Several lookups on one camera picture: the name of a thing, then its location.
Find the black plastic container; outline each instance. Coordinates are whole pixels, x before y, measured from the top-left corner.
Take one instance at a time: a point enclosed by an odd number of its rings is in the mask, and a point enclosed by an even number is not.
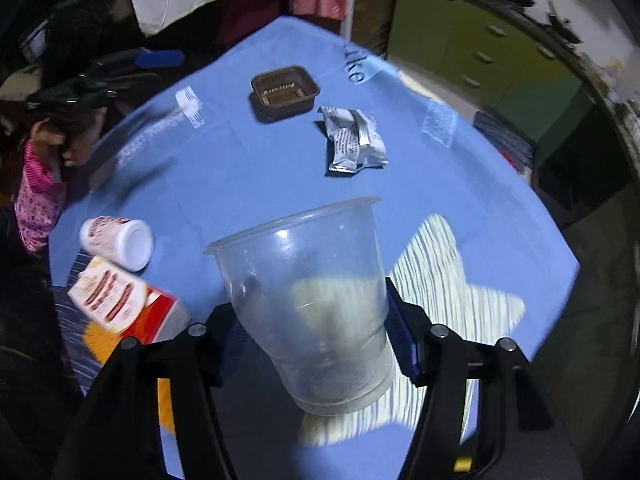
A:
[[[287,66],[251,79],[260,110],[271,121],[308,112],[320,88],[301,66]]]

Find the transparent cup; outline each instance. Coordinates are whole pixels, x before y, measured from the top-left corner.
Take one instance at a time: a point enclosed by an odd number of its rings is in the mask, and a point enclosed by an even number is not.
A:
[[[296,404],[340,415],[393,380],[388,306],[367,196],[210,244],[240,323],[271,357]]]

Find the pink sleeve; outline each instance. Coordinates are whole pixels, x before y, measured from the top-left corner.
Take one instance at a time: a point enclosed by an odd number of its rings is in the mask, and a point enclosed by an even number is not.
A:
[[[66,184],[54,182],[49,168],[33,155],[31,141],[24,149],[24,167],[20,192],[15,202],[15,217],[20,238],[29,252],[47,244],[66,200]]]

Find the bolt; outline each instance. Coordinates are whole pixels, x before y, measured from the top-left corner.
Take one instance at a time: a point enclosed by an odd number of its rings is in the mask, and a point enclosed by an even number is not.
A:
[[[449,329],[444,325],[436,324],[431,327],[431,333],[436,337],[446,337],[449,335]]]
[[[191,325],[187,330],[187,332],[189,332],[189,335],[192,337],[201,336],[204,333],[206,333],[206,331],[207,331],[207,327],[204,326],[202,323],[196,323],[194,325]]]
[[[508,337],[503,337],[500,339],[500,346],[505,349],[507,352],[513,352],[518,345],[513,339],[509,339]]]
[[[122,348],[123,350],[131,350],[137,344],[138,344],[138,340],[133,336],[129,336],[129,337],[124,338],[120,342],[120,348]]]

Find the white packet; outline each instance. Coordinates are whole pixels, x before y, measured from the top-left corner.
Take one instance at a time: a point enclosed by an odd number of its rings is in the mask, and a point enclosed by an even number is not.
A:
[[[358,173],[388,163],[386,147],[376,132],[376,121],[360,110],[320,107],[327,137],[334,143],[330,171]]]

